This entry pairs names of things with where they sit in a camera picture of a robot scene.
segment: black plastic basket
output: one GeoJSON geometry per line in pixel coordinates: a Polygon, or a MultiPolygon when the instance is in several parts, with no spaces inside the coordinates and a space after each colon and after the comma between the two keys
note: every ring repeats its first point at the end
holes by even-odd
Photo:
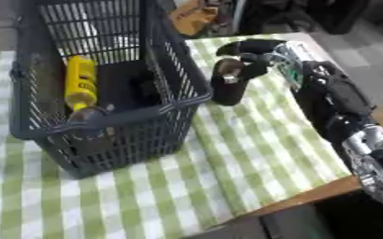
{"type": "Polygon", "coordinates": [[[74,177],[142,162],[177,150],[197,106],[211,96],[188,48],[156,0],[22,1],[11,71],[11,133],[35,140],[74,177]],[[97,63],[98,105],[115,110],[93,122],[68,123],[65,63],[97,63]],[[160,101],[143,106],[130,81],[154,73],[160,101]]]}

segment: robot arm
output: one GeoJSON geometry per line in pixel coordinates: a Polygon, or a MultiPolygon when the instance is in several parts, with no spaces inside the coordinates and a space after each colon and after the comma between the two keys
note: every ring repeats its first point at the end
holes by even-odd
{"type": "Polygon", "coordinates": [[[383,203],[383,128],[371,117],[375,107],[346,74],[301,42],[251,39],[221,47],[217,55],[223,54],[280,72],[314,128],[342,148],[363,190],[383,203]]]}

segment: yellow can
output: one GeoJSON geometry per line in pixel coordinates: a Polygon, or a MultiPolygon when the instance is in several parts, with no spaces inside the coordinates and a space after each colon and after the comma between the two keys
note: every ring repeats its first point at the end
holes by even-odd
{"type": "Polygon", "coordinates": [[[97,102],[97,77],[94,61],[86,56],[69,59],[66,68],[65,101],[73,111],[97,102]]]}

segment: gray floor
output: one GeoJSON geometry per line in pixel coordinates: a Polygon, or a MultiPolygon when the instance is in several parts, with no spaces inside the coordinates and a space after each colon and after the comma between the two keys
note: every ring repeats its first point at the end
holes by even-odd
{"type": "Polygon", "coordinates": [[[359,21],[347,35],[312,36],[374,103],[383,107],[383,31],[368,21],[359,21]]]}

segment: checkered tablecloth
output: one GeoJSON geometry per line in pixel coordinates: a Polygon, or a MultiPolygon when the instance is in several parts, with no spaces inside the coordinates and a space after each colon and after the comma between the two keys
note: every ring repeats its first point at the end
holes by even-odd
{"type": "MultiPolygon", "coordinates": [[[[209,77],[236,39],[190,41],[191,56],[209,77]]],[[[241,105],[202,105],[177,154],[72,179],[9,135],[12,60],[0,53],[0,238],[178,238],[348,175],[271,72],[241,105]]]]}

